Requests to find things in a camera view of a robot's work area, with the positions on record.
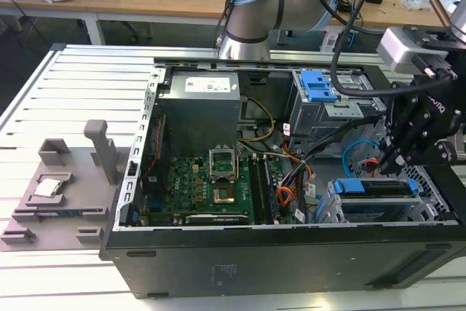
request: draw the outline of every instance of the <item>floor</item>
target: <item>floor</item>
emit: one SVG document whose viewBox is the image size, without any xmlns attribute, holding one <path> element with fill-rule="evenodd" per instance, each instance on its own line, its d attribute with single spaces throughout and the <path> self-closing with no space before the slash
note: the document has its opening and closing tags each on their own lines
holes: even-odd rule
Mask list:
<svg viewBox="0 0 466 311">
<path fill-rule="evenodd" d="M 86 29 L 78 26 L 75 20 L 32 18 L 49 44 L 89 44 Z M 21 89 L 24 82 L 47 54 L 49 45 L 32 29 L 31 23 L 22 18 L 23 30 L 0 35 L 0 113 L 8 107 L 11 100 Z M 149 25 L 133 23 L 139 33 L 138 45 L 163 47 L 211 47 L 213 42 L 213 26 L 173 25 L 167 23 L 153 24 L 154 37 L 147 39 Z M 108 45 L 135 45 L 130 41 L 131 33 L 119 22 L 103 22 L 103 33 Z M 322 42 L 322 32 L 295 33 L 293 38 L 285 38 L 282 45 L 276 44 L 277 32 L 269 36 L 273 50 L 318 51 Z M 350 52 L 375 52 L 377 37 L 360 34 Z"/>
</svg>

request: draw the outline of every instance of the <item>workbench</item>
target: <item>workbench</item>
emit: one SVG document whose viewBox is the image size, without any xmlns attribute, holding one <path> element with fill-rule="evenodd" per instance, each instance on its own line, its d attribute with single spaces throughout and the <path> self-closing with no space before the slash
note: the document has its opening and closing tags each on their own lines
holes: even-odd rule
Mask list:
<svg viewBox="0 0 466 311">
<path fill-rule="evenodd" d="M 92 146 L 85 122 L 105 119 L 117 147 L 133 142 L 154 57 L 214 58 L 211 49 L 55 45 L 0 118 L 0 232 L 40 162 L 45 138 Z M 272 59 L 330 63 L 321 52 L 272 51 Z M 411 76 L 387 70 L 377 55 L 342 54 L 342 64 L 379 66 L 390 80 Z M 455 168 L 466 178 L 463 168 Z M 465 310 L 466 259 L 457 259 L 406 290 L 230 296 L 139 301 L 111 261 L 98 251 L 0 253 L 0 310 Z"/>
<path fill-rule="evenodd" d="M 31 17 L 83 20 L 95 45 L 105 44 L 101 20 L 216 25 L 225 4 L 225 0 L 70 0 L 54 4 L 41 0 L 15 1 Z M 0 0 L 0 15 L 20 16 L 21 13 L 11 0 Z M 408 19 L 413 25 L 440 25 L 433 10 L 409 12 L 401 7 L 400 0 L 365 4 L 362 15 L 367 27 L 404 25 Z M 339 23 L 332 19 L 329 25 Z"/>
</svg>

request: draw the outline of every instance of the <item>aluminum extrusion table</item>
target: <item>aluminum extrusion table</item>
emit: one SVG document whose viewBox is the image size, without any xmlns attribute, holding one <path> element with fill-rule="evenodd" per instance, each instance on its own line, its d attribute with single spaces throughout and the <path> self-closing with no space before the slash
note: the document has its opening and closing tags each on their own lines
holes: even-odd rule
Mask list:
<svg viewBox="0 0 466 311">
<path fill-rule="evenodd" d="M 154 57 L 214 55 L 209 49 L 55 45 L 0 118 L 0 231 L 40 162 L 44 138 L 91 146 L 82 130 L 98 118 L 108 121 L 117 146 L 130 146 Z M 272 57 L 331 60 L 319 52 Z M 389 79 L 410 79 L 387 71 L 376 55 L 342 55 L 341 62 L 380 65 Z M 455 170 L 464 178 L 463 168 Z M 404 290 L 141 301 L 98 251 L 0 253 L 0 310 L 466 310 L 465 289 L 463 258 Z"/>
</svg>

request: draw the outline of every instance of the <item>label sticker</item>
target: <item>label sticker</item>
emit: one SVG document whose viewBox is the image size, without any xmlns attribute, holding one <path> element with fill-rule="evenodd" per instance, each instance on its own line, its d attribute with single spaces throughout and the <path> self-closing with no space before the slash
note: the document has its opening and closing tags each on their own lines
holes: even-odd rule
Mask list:
<svg viewBox="0 0 466 311">
<path fill-rule="evenodd" d="M 184 87 L 186 92 L 231 92 L 230 78 L 190 76 Z"/>
<path fill-rule="evenodd" d="M 288 123 L 283 123 L 283 134 L 289 136 L 291 134 L 290 129 L 291 126 Z"/>
<path fill-rule="evenodd" d="M 58 216 L 58 213 L 53 213 L 53 212 L 49 212 L 49 213 L 36 213 L 37 216 Z"/>
<path fill-rule="evenodd" d="M 302 211 L 300 211 L 298 208 L 294 212 L 294 217 L 297 218 L 299 220 L 299 222 L 301 222 L 302 224 L 304 223 L 304 220 L 306 218 L 304 213 Z"/>
</svg>

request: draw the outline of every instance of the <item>green circuit board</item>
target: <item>green circuit board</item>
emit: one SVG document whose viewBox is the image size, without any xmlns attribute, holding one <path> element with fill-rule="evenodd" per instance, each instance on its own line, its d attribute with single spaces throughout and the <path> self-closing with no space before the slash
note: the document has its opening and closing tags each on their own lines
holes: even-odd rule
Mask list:
<svg viewBox="0 0 466 311">
<path fill-rule="evenodd" d="M 196 213 L 232 214 L 248 217 L 254 224 L 248 158 L 240 157 L 235 180 L 212 182 L 209 157 L 174 157 L 170 161 L 167 195 L 161 199 L 146 198 L 142 217 L 150 226 L 172 224 L 169 214 Z M 275 184 L 283 177 L 281 160 L 269 158 L 270 172 Z M 214 171 L 231 171 L 231 157 L 216 159 Z"/>
</svg>

